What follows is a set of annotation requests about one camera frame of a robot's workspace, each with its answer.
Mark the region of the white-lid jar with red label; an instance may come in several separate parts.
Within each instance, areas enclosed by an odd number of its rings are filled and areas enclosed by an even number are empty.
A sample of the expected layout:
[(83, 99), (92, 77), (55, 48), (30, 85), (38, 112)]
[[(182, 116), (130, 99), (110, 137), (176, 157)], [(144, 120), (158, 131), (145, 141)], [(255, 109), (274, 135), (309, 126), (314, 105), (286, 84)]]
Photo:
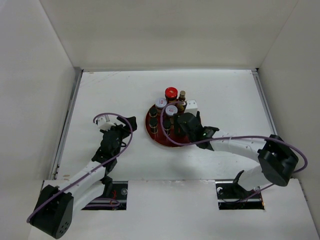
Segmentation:
[(160, 116), (163, 108), (167, 105), (167, 100), (164, 97), (159, 97), (155, 100), (155, 108), (157, 115)]

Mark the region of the beige-cap dark sauce bottle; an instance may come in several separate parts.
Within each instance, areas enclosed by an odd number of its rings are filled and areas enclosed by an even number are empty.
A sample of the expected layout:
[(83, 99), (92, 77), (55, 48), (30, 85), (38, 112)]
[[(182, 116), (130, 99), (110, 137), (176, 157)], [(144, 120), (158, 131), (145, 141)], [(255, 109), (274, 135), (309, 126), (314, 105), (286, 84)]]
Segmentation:
[(186, 92), (181, 90), (178, 97), (179, 103), (177, 104), (177, 108), (179, 112), (183, 112), (186, 108)]

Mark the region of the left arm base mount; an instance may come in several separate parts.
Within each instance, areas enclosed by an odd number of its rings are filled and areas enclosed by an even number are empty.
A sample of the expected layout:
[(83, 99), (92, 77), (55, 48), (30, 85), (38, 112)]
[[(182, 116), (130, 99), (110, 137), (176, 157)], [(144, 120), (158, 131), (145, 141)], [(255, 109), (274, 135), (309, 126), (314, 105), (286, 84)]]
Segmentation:
[(103, 194), (82, 210), (84, 211), (125, 211), (127, 209), (128, 181), (114, 181)]

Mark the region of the red-lid sauce jar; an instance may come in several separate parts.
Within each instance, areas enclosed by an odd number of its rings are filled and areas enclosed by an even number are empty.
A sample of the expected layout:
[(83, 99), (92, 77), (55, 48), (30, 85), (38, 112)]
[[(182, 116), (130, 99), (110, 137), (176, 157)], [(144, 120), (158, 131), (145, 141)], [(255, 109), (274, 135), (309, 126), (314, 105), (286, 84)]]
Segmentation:
[(175, 102), (178, 97), (178, 90), (175, 87), (170, 86), (165, 89), (164, 95), (168, 104)]

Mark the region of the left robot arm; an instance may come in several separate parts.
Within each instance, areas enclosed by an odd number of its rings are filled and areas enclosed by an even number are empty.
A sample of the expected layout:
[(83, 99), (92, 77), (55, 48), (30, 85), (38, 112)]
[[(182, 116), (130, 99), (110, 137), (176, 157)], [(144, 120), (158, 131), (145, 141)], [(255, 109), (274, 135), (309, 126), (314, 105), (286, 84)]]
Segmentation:
[(71, 226), (75, 211), (85, 208), (99, 197), (108, 199), (112, 186), (104, 182), (117, 164), (117, 158), (128, 148), (125, 138), (133, 138), (136, 117), (116, 115), (120, 124), (102, 129), (100, 146), (91, 161), (63, 184), (45, 186), (26, 222), (54, 239), (60, 239)]

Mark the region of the round red tray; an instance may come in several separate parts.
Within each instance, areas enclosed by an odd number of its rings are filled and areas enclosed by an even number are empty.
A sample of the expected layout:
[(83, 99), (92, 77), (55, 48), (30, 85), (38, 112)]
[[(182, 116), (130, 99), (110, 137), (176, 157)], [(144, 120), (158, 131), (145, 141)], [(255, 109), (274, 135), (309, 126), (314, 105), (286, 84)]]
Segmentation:
[[(175, 117), (177, 117), (178, 115), (182, 115), (184, 113), (184, 111), (180, 112), (178, 111), (178, 113), (173, 117), (173, 120)], [(150, 127), (149, 127), (149, 121), (150, 121), (150, 116), (149, 116), (149, 110), (145, 116), (145, 129), (148, 133), (148, 135), (155, 141), (157, 142), (158, 144), (162, 145), (162, 146), (165, 146), (165, 147), (172, 147), (172, 148), (175, 148), (175, 147), (179, 147), (179, 145), (177, 144), (174, 144), (172, 143), (171, 141), (169, 141), (165, 135), (163, 134), (163, 131), (162, 131), (162, 127), (161, 127), (161, 124), (160, 124), (160, 116), (157, 116), (157, 121), (158, 121), (158, 125), (157, 125), (157, 129), (158, 129), (158, 132), (157, 134), (152, 134), (150, 132)], [(168, 120), (167, 119), (167, 116), (166, 114), (164, 113), (163, 114), (163, 122), (165, 120)], [(172, 127), (171, 127), (171, 135), (169, 136), (173, 141), (175, 142), (178, 142), (178, 143), (181, 143), (181, 144), (187, 144), (189, 143), (190, 141), (188, 140), (187, 137), (177, 137), (174, 133), (174, 123), (172, 123)]]

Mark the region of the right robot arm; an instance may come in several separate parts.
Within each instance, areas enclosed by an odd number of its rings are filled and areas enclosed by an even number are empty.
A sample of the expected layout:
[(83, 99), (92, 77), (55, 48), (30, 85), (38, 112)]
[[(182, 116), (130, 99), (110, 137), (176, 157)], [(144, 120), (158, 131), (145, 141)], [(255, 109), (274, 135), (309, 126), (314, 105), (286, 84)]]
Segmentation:
[(231, 153), (258, 163), (252, 169), (241, 170), (233, 179), (231, 190), (238, 198), (266, 184), (286, 187), (299, 161), (282, 138), (274, 134), (268, 138), (236, 138), (217, 127), (202, 126), (199, 112), (196, 116), (184, 113), (174, 120), (174, 124), (200, 149)]

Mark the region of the small black-cap spice bottle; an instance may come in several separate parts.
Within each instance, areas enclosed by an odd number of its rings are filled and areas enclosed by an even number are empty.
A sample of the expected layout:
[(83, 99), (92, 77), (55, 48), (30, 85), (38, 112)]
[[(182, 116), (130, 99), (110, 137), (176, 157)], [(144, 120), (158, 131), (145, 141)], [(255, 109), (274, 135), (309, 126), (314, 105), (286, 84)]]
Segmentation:
[(151, 118), (157, 118), (158, 110), (155, 107), (151, 107), (148, 111), (148, 114)]

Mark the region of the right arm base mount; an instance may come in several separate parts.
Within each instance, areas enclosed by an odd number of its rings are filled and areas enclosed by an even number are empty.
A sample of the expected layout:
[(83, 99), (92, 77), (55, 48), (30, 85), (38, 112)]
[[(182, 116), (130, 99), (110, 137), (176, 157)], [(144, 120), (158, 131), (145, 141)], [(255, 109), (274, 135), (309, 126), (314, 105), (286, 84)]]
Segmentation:
[(219, 210), (264, 210), (264, 203), (260, 193), (255, 190), (245, 190), (238, 184), (240, 171), (234, 180), (221, 180), (215, 182), (217, 204)]

